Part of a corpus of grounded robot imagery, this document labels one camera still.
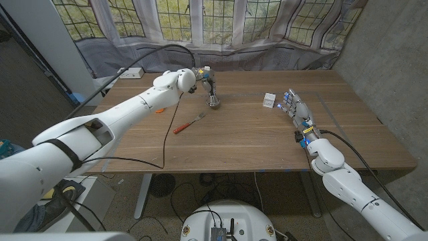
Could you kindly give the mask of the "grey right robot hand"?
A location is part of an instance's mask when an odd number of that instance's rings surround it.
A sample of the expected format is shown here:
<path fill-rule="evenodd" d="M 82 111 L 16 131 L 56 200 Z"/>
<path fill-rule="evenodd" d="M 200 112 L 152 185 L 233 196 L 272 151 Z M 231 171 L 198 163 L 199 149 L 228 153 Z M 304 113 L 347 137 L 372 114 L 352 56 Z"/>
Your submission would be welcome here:
<path fill-rule="evenodd" d="M 292 119 L 294 126 L 297 128 L 295 140 L 303 148 L 312 141 L 322 138 L 320 131 L 316 127 L 312 111 L 294 90 L 289 89 L 288 92 L 285 92 L 284 99 L 277 104 L 277 107 Z"/>

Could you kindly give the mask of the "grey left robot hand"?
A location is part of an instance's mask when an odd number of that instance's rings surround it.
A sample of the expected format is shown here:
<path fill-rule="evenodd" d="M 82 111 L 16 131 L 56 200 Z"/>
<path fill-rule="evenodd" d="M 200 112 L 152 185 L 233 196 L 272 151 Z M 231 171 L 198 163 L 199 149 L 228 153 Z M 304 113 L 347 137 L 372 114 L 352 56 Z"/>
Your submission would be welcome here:
<path fill-rule="evenodd" d="M 193 69 L 196 81 L 201 81 L 202 86 L 208 92 L 209 96 L 215 95 L 216 81 L 215 71 L 210 66 Z"/>

